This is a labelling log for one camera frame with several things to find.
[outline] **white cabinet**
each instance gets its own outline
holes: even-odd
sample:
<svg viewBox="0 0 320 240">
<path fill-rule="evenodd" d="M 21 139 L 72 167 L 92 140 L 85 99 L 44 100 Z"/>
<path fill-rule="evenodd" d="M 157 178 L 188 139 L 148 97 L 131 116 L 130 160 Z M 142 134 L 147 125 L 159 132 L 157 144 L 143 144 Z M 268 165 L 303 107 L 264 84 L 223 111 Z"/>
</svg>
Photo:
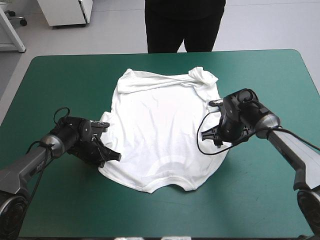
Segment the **white cabinet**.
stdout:
<svg viewBox="0 0 320 240">
<path fill-rule="evenodd" d="M 37 0 L 50 26 L 90 22 L 93 0 Z"/>
</svg>

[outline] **t-shirt hem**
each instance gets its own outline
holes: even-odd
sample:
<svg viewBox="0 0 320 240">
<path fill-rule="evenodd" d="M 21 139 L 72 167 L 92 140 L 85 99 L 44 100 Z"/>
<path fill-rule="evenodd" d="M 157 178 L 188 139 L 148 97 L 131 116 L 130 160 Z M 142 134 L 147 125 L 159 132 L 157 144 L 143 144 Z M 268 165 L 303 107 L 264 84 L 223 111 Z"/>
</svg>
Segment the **t-shirt hem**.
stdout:
<svg viewBox="0 0 320 240">
<path fill-rule="evenodd" d="M 185 178 L 180 177 L 180 176 L 173 175 L 173 176 L 162 177 L 162 178 L 153 180 L 152 182 L 148 183 L 146 186 L 137 186 L 137 185 L 129 184 L 127 182 L 123 182 L 121 179 L 110 174 L 109 172 L 107 172 L 103 168 L 99 167 L 98 170 L 106 178 L 108 178 L 116 183 L 119 183 L 123 186 L 126 186 L 131 189 L 135 189 L 140 192 L 147 192 L 149 194 L 152 194 L 155 190 L 157 190 L 159 188 L 162 188 L 162 187 L 165 187 L 165 186 L 168 186 L 171 184 L 178 185 L 178 186 L 182 187 L 185 191 L 192 191 L 192 190 L 197 189 L 188 180 L 186 180 Z"/>
</svg>

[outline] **green table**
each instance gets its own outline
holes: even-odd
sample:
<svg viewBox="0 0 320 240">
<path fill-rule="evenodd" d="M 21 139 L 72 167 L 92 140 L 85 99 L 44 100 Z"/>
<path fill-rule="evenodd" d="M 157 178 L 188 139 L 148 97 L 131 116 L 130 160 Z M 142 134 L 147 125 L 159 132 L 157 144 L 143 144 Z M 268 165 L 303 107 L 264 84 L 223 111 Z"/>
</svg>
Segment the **green table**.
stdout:
<svg viewBox="0 0 320 240">
<path fill-rule="evenodd" d="M 53 113 L 61 106 L 70 107 L 72 116 L 99 120 L 111 110 L 117 80 L 127 68 L 176 75 L 196 66 L 219 78 L 221 96 L 251 88 L 285 128 L 319 144 L 319 94 L 295 50 L 40 56 L 30 64 L 0 127 L 0 168 L 53 128 Z M 308 235 L 294 176 L 272 145 L 256 137 L 232 149 L 218 171 L 191 192 L 175 185 L 138 192 L 65 154 L 45 170 L 20 235 Z"/>
</svg>

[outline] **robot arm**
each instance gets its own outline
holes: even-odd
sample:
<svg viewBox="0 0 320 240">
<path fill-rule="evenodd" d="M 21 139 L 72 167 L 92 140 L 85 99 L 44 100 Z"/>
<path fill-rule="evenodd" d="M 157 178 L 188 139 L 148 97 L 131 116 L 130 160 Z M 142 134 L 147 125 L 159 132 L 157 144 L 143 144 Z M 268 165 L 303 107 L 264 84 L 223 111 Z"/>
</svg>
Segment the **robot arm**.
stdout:
<svg viewBox="0 0 320 240">
<path fill-rule="evenodd" d="M 320 155 L 306 146 L 290 131 L 282 129 L 280 119 L 259 102 L 251 89 L 242 89 L 223 98 L 223 103 L 210 102 L 221 111 L 219 125 L 201 133 L 202 140 L 233 145 L 256 134 L 267 139 L 295 170 L 293 189 L 299 207 L 315 235 L 320 236 Z"/>
<path fill-rule="evenodd" d="M 38 147 L 0 170 L 0 239 L 17 239 L 32 200 L 27 183 L 53 159 L 67 152 L 99 167 L 107 161 L 120 160 L 121 154 L 105 147 L 100 140 L 109 127 L 108 122 L 71 117 L 69 113 L 68 109 L 68 114 L 56 122 Z"/>
</svg>

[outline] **black cable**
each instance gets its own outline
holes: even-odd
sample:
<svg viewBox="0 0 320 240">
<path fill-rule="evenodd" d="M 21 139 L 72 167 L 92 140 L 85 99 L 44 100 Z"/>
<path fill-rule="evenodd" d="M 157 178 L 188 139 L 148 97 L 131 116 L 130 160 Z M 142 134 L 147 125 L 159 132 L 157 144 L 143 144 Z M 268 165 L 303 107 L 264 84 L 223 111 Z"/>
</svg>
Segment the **black cable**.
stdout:
<svg viewBox="0 0 320 240">
<path fill-rule="evenodd" d="M 217 155 L 217 154 L 220 154 L 220 153 L 222 153 L 222 152 L 225 152 L 225 151 L 227 151 L 227 150 L 229 150 L 229 149 L 232 149 L 233 147 L 235 147 L 235 146 L 237 146 L 237 145 L 239 145 L 239 144 L 241 144 L 241 143 L 243 143 L 243 142 L 248 141 L 249 138 L 251 138 L 253 135 L 255 135 L 255 134 L 257 134 L 257 133 L 259 133 L 259 132 L 261 132 L 261 131 L 265 131 L 265 130 L 268 130 L 268 131 L 279 131 L 279 132 L 288 133 L 288 134 L 294 136 L 295 138 L 299 139 L 299 140 L 302 141 L 303 143 L 309 145 L 310 147 L 312 147 L 312 148 L 317 149 L 318 151 L 320 151 L 320 148 L 319 148 L 319 147 L 311 144 L 310 142 L 308 142 L 308 141 L 306 141 L 305 139 L 303 139 L 302 137 L 296 135 L 296 134 L 293 133 L 292 131 L 289 131 L 289 130 L 284 129 L 284 128 L 278 128 L 278 127 L 263 127 L 263 128 L 260 128 L 260 129 L 258 129 L 258 130 L 256 130 L 256 131 L 253 131 L 253 132 L 249 133 L 248 135 L 240 138 L 238 141 L 234 142 L 232 146 L 229 146 L 229 147 L 227 147 L 227 148 L 225 148 L 225 149 L 223 149 L 223 150 L 221 150 L 221 151 L 212 152 L 212 153 L 204 152 L 204 151 L 202 151 L 202 150 L 200 149 L 200 146 L 199 146 L 199 139 L 198 139 L 198 138 L 199 138 L 199 131 L 200 131 L 200 128 L 201 128 L 202 124 L 204 123 L 205 119 L 206 119 L 207 116 L 209 116 L 211 113 L 212 113 L 212 112 L 209 112 L 207 115 L 204 116 L 204 118 L 202 119 L 202 121 L 201 121 L 201 123 L 200 123 L 200 125 L 199 125 L 199 128 L 198 128 L 198 130 L 197 130 L 197 132 L 196 132 L 196 145 L 197 145 L 197 148 L 198 148 L 198 150 L 199 150 L 202 154 L 204 154 L 204 155 L 213 156 L 213 155 Z"/>
<path fill-rule="evenodd" d="M 53 145 L 52 145 L 52 144 L 45 144 L 45 143 L 43 143 L 43 142 L 41 142 L 41 141 L 35 141 L 35 142 L 33 142 L 33 143 L 29 146 L 27 153 L 30 151 L 30 149 L 32 148 L 32 146 L 33 146 L 34 144 L 36 144 L 36 143 L 40 143 L 40 144 L 41 144 L 40 146 L 45 148 L 45 157 L 44 157 L 44 160 L 43 160 L 43 165 L 42 165 L 42 168 L 41 168 L 41 171 L 40 171 L 40 175 L 38 176 L 38 178 L 37 178 L 37 180 L 36 180 L 36 183 L 35 183 L 35 185 L 34 185 L 32 194 L 31 194 L 30 198 L 28 199 L 28 203 L 27 203 L 27 205 L 26 205 L 26 207 L 25 207 L 25 209 L 24 209 L 24 215 L 26 214 L 26 212 L 27 212 L 27 210 L 28 210 L 28 208 L 29 208 L 29 206 L 30 206 L 31 201 L 32 201 L 32 199 L 34 198 L 34 196 L 35 196 L 35 194 L 36 194 L 37 188 L 38 188 L 39 183 L 40 183 L 40 181 L 41 181 L 41 178 L 42 178 L 42 176 L 43 176 L 43 174 L 44 174 L 44 170 L 45 170 L 45 168 L 47 167 L 46 165 L 47 165 L 47 161 L 48 161 L 48 157 L 49 157 L 49 152 L 52 153 L 52 146 L 53 146 Z"/>
<path fill-rule="evenodd" d="M 55 123 L 56 125 L 58 125 L 58 123 L 56 122 L 56 115 L 57 115 L 58 112 L 60 112 L 60 111 L 63 110 L 63 109 L 66 109 L 66 110 L 67 110 L 66 115 L 63 116 L 64 119 L 67 118 L 67 117 L 69 116 L 69 114 L 70 114 L 70 108 L 68 108 L 68 107 L 66 107 L 66 106 L 63 106 L 63 107 L 58 108 L 58 109 L 55 111 L 54 115 L 53 115 L 53 121 L 54 121 L 54 123 Z"/>
</svg>

